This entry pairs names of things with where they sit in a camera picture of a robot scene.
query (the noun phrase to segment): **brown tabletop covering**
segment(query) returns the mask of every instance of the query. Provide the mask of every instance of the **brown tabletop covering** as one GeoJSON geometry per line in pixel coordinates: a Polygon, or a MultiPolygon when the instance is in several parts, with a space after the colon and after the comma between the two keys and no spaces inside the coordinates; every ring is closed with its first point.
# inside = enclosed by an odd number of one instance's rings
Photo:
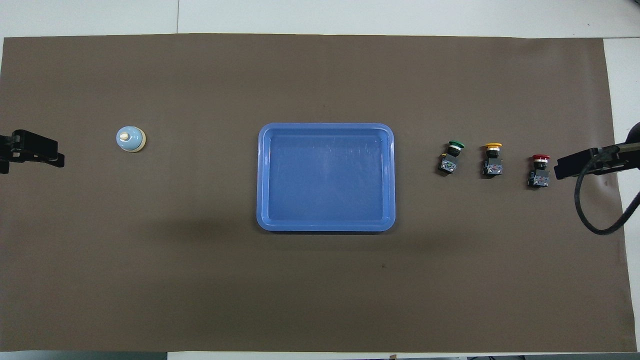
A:
{"type": "MultiPolygon", "coordinates": [[[[613,143],[600,39],[7,38],[0,122],[67,157],[0,177],[0,350],[636,350],[623,231],[584,228],[574,179],[526,186],[532,154],[613,143]],[[270,122],[390,126],[394,227],[263,231],[270,122]],[[449,140],[467,147],[445,177],[449,140]]],[[[583,201],[612,223],[616,176],[583,201]]]]}

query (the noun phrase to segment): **white table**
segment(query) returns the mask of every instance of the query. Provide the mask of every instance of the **white table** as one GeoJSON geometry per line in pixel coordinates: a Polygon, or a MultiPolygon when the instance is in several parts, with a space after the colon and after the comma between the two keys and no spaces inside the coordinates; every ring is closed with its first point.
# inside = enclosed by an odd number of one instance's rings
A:
{"type": "MultiPolygon", "coordinates": [[[[169,33],[605,38],[616,142],[624,141],[628,130],[640,122],[640,5],[631,0],[0,1],[0,37],[169,33]]],[[[640,174],[630,170],[618,173],[618,177],[626,207],[640,190],[640,174]]],[[[634,309],[640,309],[640,214],[625,226],[625,237],[632,303],[634,309]]],[[[636,340],[640,343],[638,313],[636,340]]],[[[169,353],[169,359],[217,359],[221,355],[177,352],[169,353]]],[[[311,360],[389,355],[225,352],[224,358],[311,360]]],[[[398,357],[465,355],[471,354],[403,353],[398,357]]]]}

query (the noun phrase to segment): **tray rim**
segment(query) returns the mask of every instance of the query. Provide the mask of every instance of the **tray rim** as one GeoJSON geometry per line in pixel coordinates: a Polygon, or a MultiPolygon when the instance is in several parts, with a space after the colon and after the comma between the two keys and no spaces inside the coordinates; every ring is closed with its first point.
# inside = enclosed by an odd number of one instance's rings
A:
{"type": "Polygon", "coordinates": [[[272,122],[266,124],[258,135],[258,174],[257,174],[257,201],[256,219],[261,228],[276,232],[345,232],[345,233],[378,233],[389,230],[396,222],[396,171],[395,171],[395,142],[394,134],[390,127],[382,123],[374,122],[272,122]],[[376,129],[383,131],[388,142],[388,185],[383,181],[383,195],[385,187],[388,187],[388,216],[380,221],[345,221],[343,224],[270,224],[268,222],[268,199],[264,194],[264,168],[268,166],[264,161],[264,148],[270,138],[271,130],[276,129],[376,129]]]}

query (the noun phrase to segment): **black cable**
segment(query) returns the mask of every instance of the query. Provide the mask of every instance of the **black cable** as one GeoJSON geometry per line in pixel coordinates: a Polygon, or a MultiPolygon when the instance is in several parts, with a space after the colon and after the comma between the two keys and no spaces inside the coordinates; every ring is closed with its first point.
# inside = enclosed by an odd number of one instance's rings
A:
{"type": "Polygon", "coordinates": [[[636,197],[634,197],[633,201],[631,202],[631,204],[629,204],[625,212],[622,213],[622,216],[620,216],[616,220],[616,222],[613,223],[612,226],[609,226],[607,229],[598,229],[597,227],[591,225],[589,220],[587,220],[587,218],[584,216],[584,212],[582,212],[582,206],[580,205],[580,187],[582,186],[582,180],[584,179],[584,176],[587,174],[589,169],[591,169],[591,166],[595,164],[598,160],[600,160],[604,156],[613,155],[618,150],[619,149],[617,147],[611,147],[609,149],[603,150],[600,154],[597,154],[596,156],[592,157],[587,162],[587,164],[582,168],[582,170],[580,171],[580,174],[578,175],[578,180],[576,180],[575,182],[575,191],[573,192],[573,201],[575,203],[575,210],[578,212],[578,217],[580,218],[580,221],[582,221],[584,226],[586,226],[587,229],[589,229],[594,234],[609,235],[614,233],[616,230],[622,227],[622,225],[624,225],[625,222],[627,222],[627,220],[629,220],[631,215],[637,209],[638,205],[640,205],[640,192],[638,192],[638,194],[636,195],[636,197]]]}

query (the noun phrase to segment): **blue tray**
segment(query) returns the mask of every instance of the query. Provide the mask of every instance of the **blue tray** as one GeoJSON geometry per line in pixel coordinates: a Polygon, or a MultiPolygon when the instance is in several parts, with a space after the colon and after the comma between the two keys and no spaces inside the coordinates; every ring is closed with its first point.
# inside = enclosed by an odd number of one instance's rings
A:
{"type": "Polygon", "coordinates": [[[383,124],[272,123],[258,137],[257,219],[269,231],[370,231],[396,221],[383,124]]]}

